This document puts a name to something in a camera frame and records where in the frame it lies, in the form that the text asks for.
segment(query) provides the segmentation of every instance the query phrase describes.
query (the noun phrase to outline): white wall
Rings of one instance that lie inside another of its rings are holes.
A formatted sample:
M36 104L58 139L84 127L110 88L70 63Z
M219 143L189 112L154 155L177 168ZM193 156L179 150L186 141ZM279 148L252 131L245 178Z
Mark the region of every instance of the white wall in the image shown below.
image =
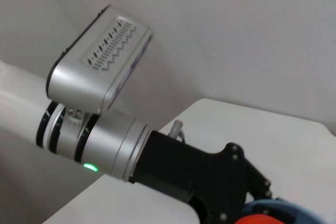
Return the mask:
M156 125L207 97L336 131L336 0L85 3L91 12L113 3L153 28L153 44L125 100Z
M123 94L154 127L213 98L336 132L336 0L0 0L0 57L45 76L108 3L154 30Z
M0 0L0 60L46 76L76 29L54 0ZM0 223L42 223L98 177L0 131Z

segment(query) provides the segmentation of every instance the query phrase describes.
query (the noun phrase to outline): black ring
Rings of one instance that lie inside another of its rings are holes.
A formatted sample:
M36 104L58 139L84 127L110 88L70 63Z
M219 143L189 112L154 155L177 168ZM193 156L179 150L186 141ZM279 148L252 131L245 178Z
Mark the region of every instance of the black ring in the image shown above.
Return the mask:
M59 134L60 134L60 129L61 129L62 124L63 124L64 115L65 115L65 108L62 110L61 114L59 115L59 117L58 117L58 119L55 123L55 126L52 130L51 136L50 136L49 150L54 154L56 154L58 137L59 137Z
M46 112L44 113L44 115L42 116L40 125L37 129L37 133L36 133L36 144L37 146L43 148L43 136L44 136L44 132L46 131L46 127L47 124L50 120L50 117L52 115L52 113L55 111L55 108L57 107L58 103L51 101L51 103L49 104Z
M78 140L78 144L76 147L76 151L75 151L75 161L78 163L81 163L81 159L82 159L82 154L86 145L86 142L89 138L89 135L93 129L93 127L95 126L96 122L98 121L100 115L92 115L91 118L89 119L88 123L85 126L85 129L83 130L79 140Z

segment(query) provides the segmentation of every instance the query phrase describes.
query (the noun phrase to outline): camera vent slot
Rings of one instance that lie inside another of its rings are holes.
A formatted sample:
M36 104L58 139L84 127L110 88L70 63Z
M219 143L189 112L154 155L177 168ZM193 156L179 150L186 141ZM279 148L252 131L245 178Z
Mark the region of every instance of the camera vent slot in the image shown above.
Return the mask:
M86 58L86 65L95 70L109 71L110 66L118 60L136 30L136 27L130 22L118 19L112 29L107 31L91 55Z

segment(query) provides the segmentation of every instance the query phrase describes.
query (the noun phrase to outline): red part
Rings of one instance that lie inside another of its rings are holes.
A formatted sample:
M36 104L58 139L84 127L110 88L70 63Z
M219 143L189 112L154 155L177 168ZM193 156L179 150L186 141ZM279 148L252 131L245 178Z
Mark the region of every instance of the red part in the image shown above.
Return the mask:
M239 219L235 224L285 224L268 215L249 215Z

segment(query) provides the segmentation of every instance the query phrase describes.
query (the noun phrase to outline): silver housing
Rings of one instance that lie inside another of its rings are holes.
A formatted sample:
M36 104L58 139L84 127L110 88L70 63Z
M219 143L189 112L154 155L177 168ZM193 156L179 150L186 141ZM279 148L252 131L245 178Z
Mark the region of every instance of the silver housing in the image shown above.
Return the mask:
M127 182L149 133L145 123L113 110L109 117L98 119L87 139L81 162Z
M65 108L59 104L52 114L44 133L43 147L49 149L50 137ZM57 155L75 159L76 149L86 124L77 137L61 138L57 142ZM91 164L99 171L128 182L150 134L147 124L128 114L113 109L109 116L99 117L86 140L80 162Z
M48 97L84 113L108 114L151 34L144 23L108 6L54 65Z

